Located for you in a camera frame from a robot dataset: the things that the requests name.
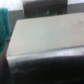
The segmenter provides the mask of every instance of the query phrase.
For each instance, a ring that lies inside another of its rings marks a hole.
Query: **black surface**
[[[26,18],[44,17],[67,13],[67,0],[23,1]]]
[[[3,52],[0,54],[0,84],[13,84],[13,80],[6,60],[7,47],[8,43],[6,43]]]
[[[84,56],[54,57],[15,63],[16,84],[48,84],[84,78]]]

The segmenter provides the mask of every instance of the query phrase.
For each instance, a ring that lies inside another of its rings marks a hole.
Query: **black object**
[[[23,8],[27,18],[66,14],[67,0],[23,1]]]
[[[84,56],[51,57],[16,62],[15,84],[53,84],[84,78]]]

